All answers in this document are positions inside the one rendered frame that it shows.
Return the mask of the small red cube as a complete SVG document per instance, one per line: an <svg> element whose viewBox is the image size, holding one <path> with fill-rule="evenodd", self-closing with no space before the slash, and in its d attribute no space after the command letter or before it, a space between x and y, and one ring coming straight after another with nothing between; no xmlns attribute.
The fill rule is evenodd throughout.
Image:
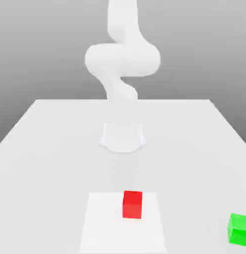
<svg viewBox="0 0 246 254"><path fill-rule="evenodd" d="M131 219L142 218L142 198L141 191L125 190L122 202L122 217Z"/></svg>

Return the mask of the small green cube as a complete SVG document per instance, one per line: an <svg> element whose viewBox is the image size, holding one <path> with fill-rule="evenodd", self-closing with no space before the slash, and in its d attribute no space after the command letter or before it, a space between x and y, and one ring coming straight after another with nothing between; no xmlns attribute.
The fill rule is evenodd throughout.
<svg viewBox="0 0 246 254"><path fill-rule="evenodd" d="M231 213L227 230L231 244L246 247L246 215Z"/></svg>

